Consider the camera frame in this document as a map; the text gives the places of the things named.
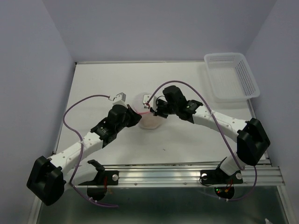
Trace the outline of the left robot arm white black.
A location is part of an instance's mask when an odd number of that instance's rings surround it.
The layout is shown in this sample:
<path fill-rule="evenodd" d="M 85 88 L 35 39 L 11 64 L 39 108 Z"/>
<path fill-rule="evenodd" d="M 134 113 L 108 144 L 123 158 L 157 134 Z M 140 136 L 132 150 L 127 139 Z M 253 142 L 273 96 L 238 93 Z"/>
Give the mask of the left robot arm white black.
<path fill-rule="evenodd" d="M 65 177 L 78 166 L 82 159 L 103 149 L 116 139 L 125 127 L 139 123 L 142 116 L 129 105 L 113 105 L 107 117 L 90 132 L 66 150 L 49 158 L 40 156 L 34 162 L 27 187 L 47 206 L 54 204 L 63 195 L 67 183 Z"/>

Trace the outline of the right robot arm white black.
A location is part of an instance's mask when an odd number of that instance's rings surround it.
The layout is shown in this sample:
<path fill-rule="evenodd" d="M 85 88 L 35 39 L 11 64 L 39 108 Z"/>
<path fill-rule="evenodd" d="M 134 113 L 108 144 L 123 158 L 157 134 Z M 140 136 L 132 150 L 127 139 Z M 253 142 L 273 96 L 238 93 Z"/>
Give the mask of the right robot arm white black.
<path fill-rule="evenodd" d="M 154 116 L 167 118 L 175 114 L 181 120 L 218 131 L 226 144 L 228 138 L 236 143 L 236 151 L 229 148 L 230 156 L 215 169 L 200 172 L 199 181 L 204 186 L 242 183 L 241 171 L 246 166 L 256 166 L 271 144 L 263 125 L 256 118 L 242 120 L 213 111 L 203 102 L 187 100 L 174 85 L 166 87 L 163 96 L 165 99 L 154 95 L 144 97 L 144 106 Z"/>

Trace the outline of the pink-trimmed mesh laundry bag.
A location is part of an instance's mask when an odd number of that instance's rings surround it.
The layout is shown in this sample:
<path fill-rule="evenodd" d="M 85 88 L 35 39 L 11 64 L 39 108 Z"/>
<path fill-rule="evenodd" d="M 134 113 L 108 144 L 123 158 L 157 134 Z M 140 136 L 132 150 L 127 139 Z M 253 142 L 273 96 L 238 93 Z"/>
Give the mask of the pink-trimmed mesh laundry bag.
<path fill-rule="evenodd" d="M 138 125 L 143 129 L 156 129 L 160 127 L 164 123 L 164 119 L 158 116 L 154 116 L 153 113 L 150 112 L 150 109 L 144 107 L 143 98 L 146 96 L 149 97 L 149 93 L 142 92 L 137 94 L 133 101 L 131 107 L 133 110 L 142 116 Z"/>

